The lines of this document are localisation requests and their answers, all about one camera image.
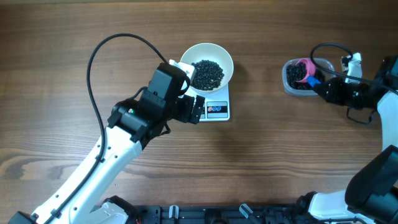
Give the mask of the pink scoop with blue handle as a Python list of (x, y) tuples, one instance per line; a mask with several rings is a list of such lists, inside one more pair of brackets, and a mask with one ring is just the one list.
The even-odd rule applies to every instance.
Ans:
[(296, 65), (305, 65), (305, 75), (301, 80), (297, 81), (297, 83), (308, 83), (311, 87), (321, 84), (321, 82), (315, 78), (316, 66), (309, 58), (300, 59)]

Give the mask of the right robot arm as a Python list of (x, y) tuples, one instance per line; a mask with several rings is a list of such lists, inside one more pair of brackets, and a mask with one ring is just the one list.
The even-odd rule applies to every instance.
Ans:
[(292, 223), (397, 223), (397, 56), (386, 57), (373, 83), (332, 78), (308, 83), (325, 101), (349, 109), (370, 108), (382, 122), (382, 151), (346, 190), (301, 196)]

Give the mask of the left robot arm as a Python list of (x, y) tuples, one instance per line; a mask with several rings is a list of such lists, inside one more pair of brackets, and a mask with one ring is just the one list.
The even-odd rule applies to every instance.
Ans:
[(167, 121), (199, 122), (205, 99), (185, 93), (195, 75), (193, 65), (161, 63), (140, 100), (114, 106), (104, 134), (66, 182), (33, 213), (17, 212), (10, 223), (135, 223), (135, 208), (121, 198), (96, 203), (150, 140), (170, 132)]

